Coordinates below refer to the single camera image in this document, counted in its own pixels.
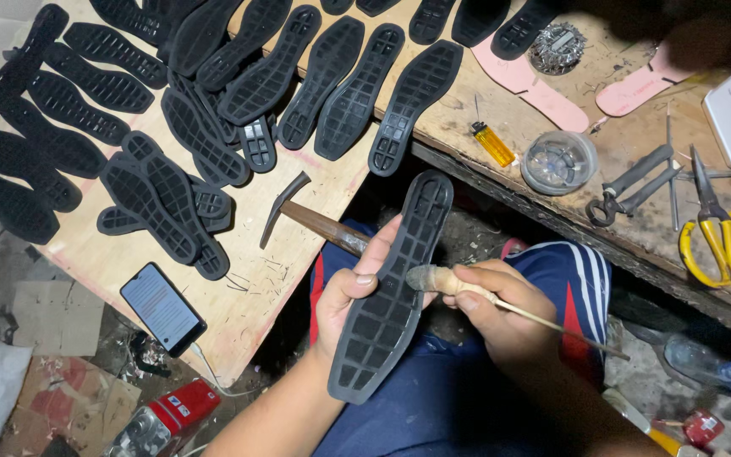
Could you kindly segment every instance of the phone screen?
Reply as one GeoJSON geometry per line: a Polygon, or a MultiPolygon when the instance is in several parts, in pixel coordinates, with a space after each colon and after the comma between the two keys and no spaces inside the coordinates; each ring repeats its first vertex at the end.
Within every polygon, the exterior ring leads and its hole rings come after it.
{"type": "Polygon", "coordinates": [[[120,295],[172,357],[179,357],[207,328],[153,262],[131,278],[120,295]]]}

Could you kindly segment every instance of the wooden stick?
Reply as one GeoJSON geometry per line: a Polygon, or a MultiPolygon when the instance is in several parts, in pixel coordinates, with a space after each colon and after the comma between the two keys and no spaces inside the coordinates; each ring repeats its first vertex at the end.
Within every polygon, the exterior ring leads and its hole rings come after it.
{"type": "Polygon", "coordinates": [[[450,268],[437,267],[435,265],[422,265],[420,267],[411,268],[410,271],[408,271],[408,275],[405,279],[408,282],[408,285],[416,290],[441,292],[445,295],[456,295],[459,292],[462,292],[462,290],[471,290],[472,292],[475,292],[476,294],[479,294],[482,297],[486,298],[490,301],[490,303],[493,303],[495,306],[506,309],[508,311],[512,311],[518,315],[531,319],[538,324],[552,328],[560,333],[565,333],[574,338],[579,338],[588,343],[590,346],[603,350],[610,355],[614,355],[615,357],[619,357],[624,360],[630,360],[630,357],[628,357],[628,355],[620,350],[616,350],[610,346],[605,346],[604,344],[599,344],[592,339],[584,337],[580,333],[567,330],[564,327],[560,327],[559,325],[555,324],[554,322],[550,322],[546,319],[543,319],[542,317],[535,316],[534,314],[525,311],[517,306],[506,303],[503,300],[499,299],[495,294],[487,289],[484,289],[481,286],[476,286],[474,284],[468,284],[466,282],[463,282],[456,277],[456,275],[450,268]]]}

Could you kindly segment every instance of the wooden workbench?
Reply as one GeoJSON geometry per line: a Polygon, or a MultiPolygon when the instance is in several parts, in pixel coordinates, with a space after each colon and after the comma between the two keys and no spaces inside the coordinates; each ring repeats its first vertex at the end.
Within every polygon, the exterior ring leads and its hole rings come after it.
{"type": "MultiPolygon", "coordinates": [[[[248,3],[245,2],[232,17],[228,27],[231,35],[238,31],[248,3]]],[[[304,3],[321,9],[319,0],[295,0],[292,7],[304,3]]],[[[453,6],[441,39],[451,39],[452,22],[459,3],[453,6]]],[[[507,17],[512,17],[523,3],[524,0],[513,0],[507,17]]],[[[388,73],[375,105],[374,114],[378,118],[382,118],[387,108],[402,69],[425,48],[407,36],[408,24],[419,4],[420,0],[403,0],[373,18],[356,6],[346,13],[365,23],[365,40],[378,25],[385,22],[400,25],[406,30],[404,47],[388,73]]],[[[323,13],[323,24],[318,36],[338,17],[323,13]]],[[[573,24],[588,40],[580,64],[559,77],[538,72],[535,74],[583,109],[593,125],[597,119],[604,118],[604,113],[594,102],[595,94],[606,85],[644,66],[651,57],[651,44],[617,40],[600,19],[586,14],[564,15],[555,20],[562,21],[573,24]]],[[[264,46],[265,52],[272,49],[277,37],[274,36],[264,46]]],[[[304,53],[299,63],[301,76],[305,74],[308,54],[304,53]]],[[[678,234],[674,233],[671,225],[666,186],[642,204],[635,217],[618,215],[616,223],[609,228],[593,227],[584,212],[589,200],[601,197],[603,182],[616,179],[633,162],[665,142],[665,112],[668,104],[673,115],[675,160],[690,169],[690,161],[685,155],[688,154],[689,144],[695,143],[708,166],[727,169],[701,107],[704,95],[717,85],[718,76],[721,79],[725,76],[719,73],[715,75],[709,75],[706,79],[712,81],[707,82],[701,82],[705,79],[702,77],[690,78],[658,94],[630,114],[609,119],[598,132],[590,133],[591,129],[587,130],[586,134],[590,135],[597,148],[599,171],[580,190],[563,197],[548,197],[534,192],[523,181],[518,167],[500,168],[472,137],[469,126],[476,120],[486,122],[518,154],[522,154],[538,135],[556,130],[556,127],[532,106],[491,80],[478,65],[472,52],[464,50],[462,68],[452,87],[420,116],[415,125],[415,139],[430,148],[414,147],[413,153],[502,199],[566,237],[594,245],[615,264],[731,327],[731,287],[708,290],[695,278],[688,278],[678,254],[678,234]]],[[[654,177],[658,172],[660,170],[649,176],[654,177]]],[[[635,184],[631,191],[641,185],[635,184]]],[[[713,180],[713,185],[721,205],[731,210],[731,179],[713,180]]],[[[682,223],[695,218],[699,209],[695,186],[691,182],[678,182],[676,193],[682,223]]],[[[709,269],[711,275],[716,275],[712,254],[700,233],[696,231],[696,234],[696,259],[709,269]]]]}
{"type": "MultiPolygon", "coordinates": [[[[54,0],[69,13],[70,24],[76,21],[103,24],[89,5],[78,0],[54,0]]],[[[21,46],[29,27],[16,36],[21,46]]],[[[154,54],[154,48],[139,38],[124,33],[133,44],[154,54]]],[[[0,68],[4,60],[0,58],[0,68]]],[[[117,67],[93,63],[101,68],[117,67]]],[[[134,130],[141,130],[157,141],[163,152],[186,172],[199,176],[192,156],[168,130],[160,110],[163,89],[152,90],[154,103],[141,115],[110,111],[125,120],[134,130]]],[[[97,106],[83,92],[85,99],[97,106]]],[[[72,127],[48,120],[66,129],[72,127]]],[[[0,129],[14,130],[0,117],[0,129]]],[[[338,219],[349,205],[368,173],[366,158],[377,124],[371,124],[362,141],[342,159],[329,162],[312,150],[313,139],[299,151],[278,145],[278,162],[273,171],[255,174],[245,187],[225,187],[236,201],[232,229],[216,235],[228,253],[230,272],[220,281],[202,278],[195,267],[178,264],[145,231],[119,237],[100,234],[95,226],[97,215],[112,203],[100,181],[70,176],[84,193],[83,202],[71,213],[56,213],[61,228],[41,253],[59,265],[107,303],[140,325],[137,315],[119,295],[119,288],[147,262],[154,261],[205,319],[208,329],[199,345],[213,367],[219,382],[230,386],[253,357],[297,283],[304,277],[323,240],[288,217],[279,218],[265,250],[258,248],[275,197],[301,170],[312,179],[292,199],[332,219],[338,219]]],[[[95,144],[110,157],[120,148],[95,144]]],[[[204,364],[190,351],[182,358],[209,379],[204,364]]]]}

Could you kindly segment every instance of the scissors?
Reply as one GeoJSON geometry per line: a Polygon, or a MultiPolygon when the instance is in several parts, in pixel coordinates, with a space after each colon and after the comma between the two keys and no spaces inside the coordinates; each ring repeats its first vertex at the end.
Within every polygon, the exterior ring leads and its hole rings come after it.
{"type": "Polygon", "coordinates": [[[701,211],[698,212],[698,225],[704,232],[706,243],[710,245],[712,255],[720,270],[720,279],[713,280],[707,276],[695,262],[690,249],[690,237],[695,229],[695,220],[684,224],[682,234],[678,238],[678,248],[682,253],[682,260],[693,274],[705,286],[721,287],[731,284],[731,212],[726,212],[718,204],[718,198],[712,189],[709,177],[704,170],[704,163],[698,157],[695,146],[690,145],[690,156],[693,158],[695,187],[698,190],[698,200],[701,202],[701,211]],[[721,240],[716,235],[715,225],[710,219],[720,221],[721,240]]]}

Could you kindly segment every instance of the fingernail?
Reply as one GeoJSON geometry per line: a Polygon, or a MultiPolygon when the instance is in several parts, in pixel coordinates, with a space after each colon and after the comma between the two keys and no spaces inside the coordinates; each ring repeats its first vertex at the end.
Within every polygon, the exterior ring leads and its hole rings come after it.
{"type": "Polygon", "coordinates": [[[459,295],[456,297],[456,301],[460,308],[465,311],[472,311],[478,307],[478,302],[472,299],[469,295],[459,295]]]}
{"type": "Polygon", "coordinates": [[[368,286],[374,281],[374,275],[358,275],[357,284],[360,286],[368,286]]]}

